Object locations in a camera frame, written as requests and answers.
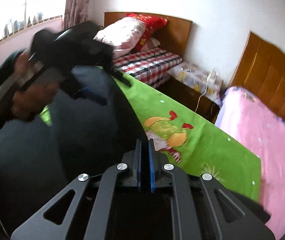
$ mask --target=gray fabric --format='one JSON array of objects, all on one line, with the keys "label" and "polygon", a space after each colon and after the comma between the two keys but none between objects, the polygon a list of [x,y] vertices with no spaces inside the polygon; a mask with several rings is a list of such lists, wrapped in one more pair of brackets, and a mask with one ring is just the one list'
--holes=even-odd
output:
[{"label": "gray fabric", "polygon": [[13,120],[0,130],[0,219],[11,233],[81,173],[103,173],[147,138],[114,80],[98,68],[73,71],[108,104],[73,100],[59,91],[49,105],[52,126],[39,116]]}]

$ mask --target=red pillow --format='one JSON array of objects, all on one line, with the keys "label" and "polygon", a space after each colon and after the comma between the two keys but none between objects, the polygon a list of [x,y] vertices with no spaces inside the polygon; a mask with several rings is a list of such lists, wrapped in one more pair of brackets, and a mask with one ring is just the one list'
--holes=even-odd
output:
[{"label": "red pillow", "polygon": [[142,47],[145,45],[145,43],[148,41],[150,36],[154,34],[156,30],[164,27],[167,24],[167,19],[165,18],[147,16],[147,15],[142,15],[142,14],[134,14],[134,13],[128,13],[127,16],[133,17],[146,24],[146,30],[135,46],[135,49],[137,51],[141,51]]}]

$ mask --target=curtain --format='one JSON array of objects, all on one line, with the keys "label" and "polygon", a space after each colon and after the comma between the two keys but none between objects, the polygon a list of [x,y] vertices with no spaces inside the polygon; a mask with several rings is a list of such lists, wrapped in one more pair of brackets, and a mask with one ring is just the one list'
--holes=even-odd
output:
[{"label": "curtain", "polygon": [[87,20],[89,1],[90,0],[66,0],[64,29]]}]

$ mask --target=pink bedsheet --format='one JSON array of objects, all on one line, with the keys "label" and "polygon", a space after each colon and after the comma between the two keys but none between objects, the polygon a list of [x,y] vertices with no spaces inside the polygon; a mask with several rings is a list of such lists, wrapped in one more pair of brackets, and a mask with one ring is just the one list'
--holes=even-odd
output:
[{"label": "pink bedsheet", "polygon": [[271,214],[266,224],[285,233],[285,123],[245,89],[227,91],[216,125],[261,159],[259,202]]}]

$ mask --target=pillow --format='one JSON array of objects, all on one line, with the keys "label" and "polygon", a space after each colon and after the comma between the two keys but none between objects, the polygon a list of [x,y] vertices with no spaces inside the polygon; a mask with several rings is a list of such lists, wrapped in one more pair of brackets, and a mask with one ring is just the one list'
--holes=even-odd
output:
[{"label": "pillow", "polygon": [[164,27],[167,24],[167,19],[161,17],[153,17],[134,13],[128,13],[127,16],[138,19],[146,24],[146,30],[137,45],[135,46],[135,49],[137,51],[141,51],[142,47],[145,45],[150,36],[154,34],[156,30]]},{"label": "pillow", "polygon": [[154,38],[154,37],[151,37],[146,43],[145,45],[143,45],[141,51],[147,51],[147,50],[150,50],[150,49],[154,49],[154,48],[158,48],[160,47],[160,42]]},{"label": "pillow", "polygon": [[114,47],[114,58],[128,54],[138,43],[146,24],[132,17],[125,17],[99,31],[94,40]]}]

